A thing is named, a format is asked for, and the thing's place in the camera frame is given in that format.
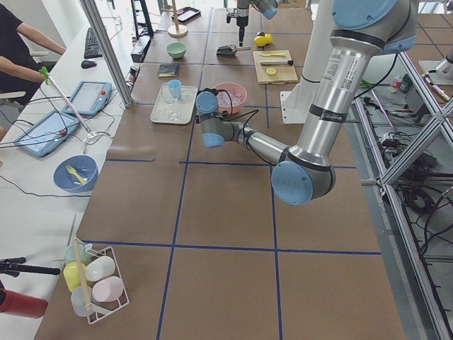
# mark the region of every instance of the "green bowl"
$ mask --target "green bowl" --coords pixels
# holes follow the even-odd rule
[[[182,42],[172,42],[167,46],[167,53],[174,59],[182,58],[185,54],[185,45]]]

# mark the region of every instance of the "cutting board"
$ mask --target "cutting board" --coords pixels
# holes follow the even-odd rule
[[[265,57],[261,54],[268,53],[284,53],[284,57]],[[296,69],[294,66],[261,66],[261,61],[274,62],[274,61],[285,61],[292,60],[288,50],[272,50],[272,51],[254,51],[253,61],[255,62],[256,76],[258,78],[258,84],[288,84],[297,83]],[[275,76],[268,76],[266,69],[268,67],[274,67],[277,70]]]

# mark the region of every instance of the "person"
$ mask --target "person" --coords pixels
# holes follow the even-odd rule
[[[25,91],[25,96],[15,99],[25,104],[39,89],[44,76],[39,73],[41,66],[30,56],[30,50],[19,34],[59,55],[65,49],[43,32],[18,19],[2,4],[0,32],[0,91]]]

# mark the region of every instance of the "red can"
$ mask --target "red can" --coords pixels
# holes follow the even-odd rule
[[[47,305],[46,300],[38,297],[0,289],[0,313],[38,319],[44,316]]]

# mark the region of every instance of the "wooden base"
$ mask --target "wooden base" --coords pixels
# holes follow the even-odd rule
[[[183,37],[187,33],[189,33],[187,27],[184,25],[178,25],[179,30],[176,30],[176,26],[172,25],[168,28],[167,32],[171,37],[177,38],[177,37]]]

